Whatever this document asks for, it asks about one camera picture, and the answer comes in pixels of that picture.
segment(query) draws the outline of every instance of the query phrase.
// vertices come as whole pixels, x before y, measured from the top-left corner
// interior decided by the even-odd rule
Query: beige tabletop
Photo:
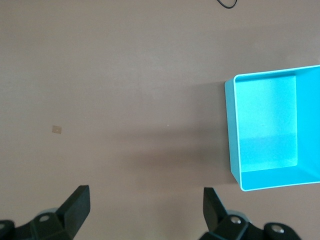
[[[318,64],[318,0],[1,1],[0,219],[89,185],[76,240],[198,240],[214,187],[257,227],[317,240],[320,184],[240,190],[224,82]]]

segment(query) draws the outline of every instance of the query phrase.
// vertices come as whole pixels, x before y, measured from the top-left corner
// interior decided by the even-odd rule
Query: black cable
[[[223,3],[222,3],[222,1],[220,1],[220,0],[217,0],[222,6],[224,6],[226,9],[232,9],[235,5],[236,5],[236,3],[238,2],[238,0],[235,0],[235,2],[234,2],[234,4],[232,5],[232,6],[226,6],[226,5],[224,5]]]

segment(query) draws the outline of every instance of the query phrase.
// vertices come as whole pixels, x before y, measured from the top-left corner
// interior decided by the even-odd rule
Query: blue bin
[[[239,74],[225,98],[243,191],[320,183],[320,65]]]

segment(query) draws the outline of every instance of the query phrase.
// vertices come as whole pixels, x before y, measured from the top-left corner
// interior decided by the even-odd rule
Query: blue plastic container
[[[225,98],[243,191],[320,183],[320,65],[239,74]]]

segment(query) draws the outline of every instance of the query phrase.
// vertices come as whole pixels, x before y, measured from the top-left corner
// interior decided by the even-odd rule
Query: silver bolt
[[[50,217],[48,215],[44,215],[42,217],[40,217],[39,222],[45,222],[49,219]]]
[[[285,232],[285,230],[281,226],[276,224],[272,225],[271,228],[273,231],[275,231],[278,234],[283,234]]]
[[[237,216],[232,216],[231,217],[231,222],[233,222],[234,224],[240,224],[241,220]]]

